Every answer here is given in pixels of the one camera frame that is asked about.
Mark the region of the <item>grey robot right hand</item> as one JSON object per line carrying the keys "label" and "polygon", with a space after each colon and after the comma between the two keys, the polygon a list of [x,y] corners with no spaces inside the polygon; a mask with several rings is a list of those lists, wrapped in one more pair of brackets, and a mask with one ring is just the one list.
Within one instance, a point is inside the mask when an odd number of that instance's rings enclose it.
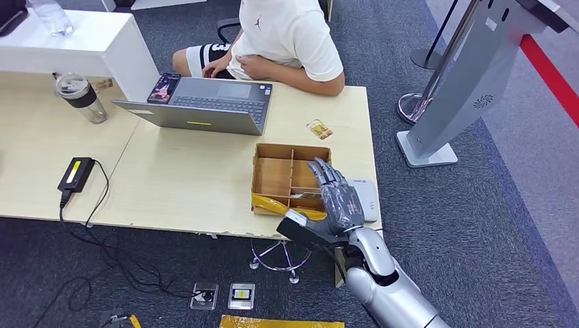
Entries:
{"label": "grey robot right hand", "polygon": [[363,227],[365,215],[358,193],[348,184],[343,174],[319,157],[307,165],[320,186],[326,212],[323,220],[310,221],[308,226],[331,236],[341,236]]}

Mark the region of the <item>person's right hand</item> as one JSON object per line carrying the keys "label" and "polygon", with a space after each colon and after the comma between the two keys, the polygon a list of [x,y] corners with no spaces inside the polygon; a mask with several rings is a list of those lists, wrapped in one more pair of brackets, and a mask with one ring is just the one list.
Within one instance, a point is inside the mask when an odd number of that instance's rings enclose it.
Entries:
{"label": "person's right hand", "polygon": [[231,55],[226,54],[219,59],[215,59],[206,64],[202,70],[203,78],[217,78],[217,75],[225,71],[231,61]]}

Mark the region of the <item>person's left hand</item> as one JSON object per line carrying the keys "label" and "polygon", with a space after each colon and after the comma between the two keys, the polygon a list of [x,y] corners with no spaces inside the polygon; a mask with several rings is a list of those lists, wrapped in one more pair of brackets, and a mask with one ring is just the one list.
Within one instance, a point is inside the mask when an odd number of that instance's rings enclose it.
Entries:
{"label": "person's left hand", "polygon": [[266,80],[272,77],[271,72],[275,63],[260,55],[237,55],[236,60],[241,69],[253,80]]}

